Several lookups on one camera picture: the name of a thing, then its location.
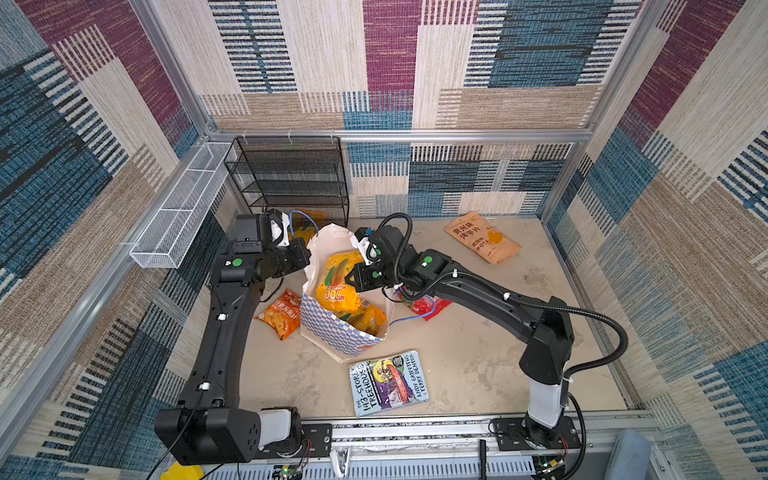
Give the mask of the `red fruit jelly bag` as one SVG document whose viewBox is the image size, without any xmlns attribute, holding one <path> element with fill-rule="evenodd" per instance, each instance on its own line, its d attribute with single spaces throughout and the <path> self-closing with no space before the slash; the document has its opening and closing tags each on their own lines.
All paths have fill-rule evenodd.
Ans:
<svg viewBox="0 0 768 480">
<path fill-rule="evenodd" d="M 418 300 L 407 300 L 405 298 L 402 298 L 402 300 L 411 311 L 413 319 L 423 319 L 425 321 L 439 315 L 452 304 L 451 301 L 431 295 L 425 295 Z"/>
</svg>

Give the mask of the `yellow snack bag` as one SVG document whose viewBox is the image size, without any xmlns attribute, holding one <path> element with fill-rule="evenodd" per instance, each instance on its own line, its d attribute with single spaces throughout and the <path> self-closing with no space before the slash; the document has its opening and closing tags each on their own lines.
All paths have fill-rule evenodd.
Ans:
<svg viewBox="0 0 768 480">
<path fill-rule="evenodd" d="M 352 312 L 337 312 L 336 316 L 358 331 L 372 336 L 377 336 L 387 323 L 386 313 L 366 302 Z"/>
</svg>

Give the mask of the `yellow fruit jelly bag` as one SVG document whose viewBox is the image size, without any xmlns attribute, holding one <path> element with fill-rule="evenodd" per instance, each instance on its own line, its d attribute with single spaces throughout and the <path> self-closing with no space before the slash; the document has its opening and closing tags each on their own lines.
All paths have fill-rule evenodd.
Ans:
<svg viewBox="0 0 768 480">
<path fill-rule="evenodd" d="M 362 255 L 357 250 L 330 256 L 316 289 L 316 299 L 325 310 L 352 312 L 361 306 L 361 297 L 356 289 L 346 282 L 345 277 L 362 261 Z"/>
</svg>

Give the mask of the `blue checkered paper bag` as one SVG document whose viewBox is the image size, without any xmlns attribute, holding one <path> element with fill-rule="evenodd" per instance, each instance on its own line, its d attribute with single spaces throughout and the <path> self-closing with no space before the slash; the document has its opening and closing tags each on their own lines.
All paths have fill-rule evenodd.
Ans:
<svg viewBox="0 0 768 480">
<path fill-rule="evenodd" d="M 383 343 L 395 322 L 412 313 L 397 311 L 394 292 L 375 288 L 359 293 L 346 276 L 363 261 L 352 231 L 330 223 L 308 243 L 300 333 L 331 358 L 345 363 Z"/>
</svg>

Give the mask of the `orange potato chip bag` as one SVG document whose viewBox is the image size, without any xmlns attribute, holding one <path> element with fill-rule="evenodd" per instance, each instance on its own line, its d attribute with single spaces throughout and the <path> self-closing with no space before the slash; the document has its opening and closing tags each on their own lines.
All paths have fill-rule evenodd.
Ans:
<svg viewBox="0 0 768 480">
<path fill-rule="evenodd" d="M 444 231 L 492 265 L 501 264 L 522 250 L 475 211 L 453 220 Z"/>
</svg>

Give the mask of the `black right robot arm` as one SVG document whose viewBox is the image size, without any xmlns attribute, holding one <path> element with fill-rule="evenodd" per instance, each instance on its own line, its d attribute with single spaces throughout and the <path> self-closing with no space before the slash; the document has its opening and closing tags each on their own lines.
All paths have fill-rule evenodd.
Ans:
<svg viewBox="0 0 768 480">
<path fill-rule="evenodd" d="M 355 231 L 363 259 L 345 275 L 346 283 L 359 293 L 394 290 L 410 302 L 426 296 L 448 300 L 511 333 L 525 345 L 519 367 L 529 379 L 529 405 L 518 425 L 496 428 L 494 433 L 497 437 L 519 433 L 534 449 L 563 444 L 571 428 L 564 412 L 572 377 L 620 359 L 629 346 L 626 330 L 607 315 L 569 306 L 559 298 L 544 301 L 506 289 L 437 250 L 417 251 L 410 242 L 413 220 L 407 214 L 400 217 L 406 222 L 404 230 L 393 226 L 396 217 L 389 215 L 375 228 Z M 618 345 L 601 358 L 570 365 L 574 315 L 613 329 Z"/>
</svg>

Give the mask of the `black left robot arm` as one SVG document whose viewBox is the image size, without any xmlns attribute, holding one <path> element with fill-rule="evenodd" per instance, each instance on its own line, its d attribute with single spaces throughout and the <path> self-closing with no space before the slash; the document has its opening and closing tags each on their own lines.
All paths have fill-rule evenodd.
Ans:
<svg viewBox="0 0 768 480">
<path fill-rule="evenodd" d="M 261 411 L 240 405 L 243 355 L 269 278 L 303 270 L 303 239 L 286 246 L 234 242 L 213 263 L 208 320 L 192 372 L 175 407 L 160 411 L 154 431 L 184 466 L 247 463 L 263 453 L 297 454 L 304 443 L 294 407 Z"/>
</svg>

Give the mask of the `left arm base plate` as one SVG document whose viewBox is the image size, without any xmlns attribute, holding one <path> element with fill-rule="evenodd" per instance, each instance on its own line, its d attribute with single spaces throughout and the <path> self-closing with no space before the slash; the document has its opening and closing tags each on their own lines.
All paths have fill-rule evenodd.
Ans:
<svg viewBox="0 0 768 480">
<path fill-rule="evenodd" d="M 303 424 L 287 440 L 275 442 L 254 451 L 253 460 L 300 460 L 307 457 L 327 459 L 330 457 L 333 439 L 331 423 Z"/>
</svg>

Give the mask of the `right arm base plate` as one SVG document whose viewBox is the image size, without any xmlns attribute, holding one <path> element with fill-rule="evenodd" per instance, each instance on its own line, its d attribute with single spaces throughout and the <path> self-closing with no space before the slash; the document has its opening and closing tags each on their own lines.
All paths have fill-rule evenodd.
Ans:
<svg viewBox="0 0 768 480">
<path fill-rule="evenodd" d="M 543 426 L 528 416 L 492 419 L 489 432 L 501 451 L 577 450 L 582 441 L 573 420 L 563 416 L 554 427 Z"/>
</svg>

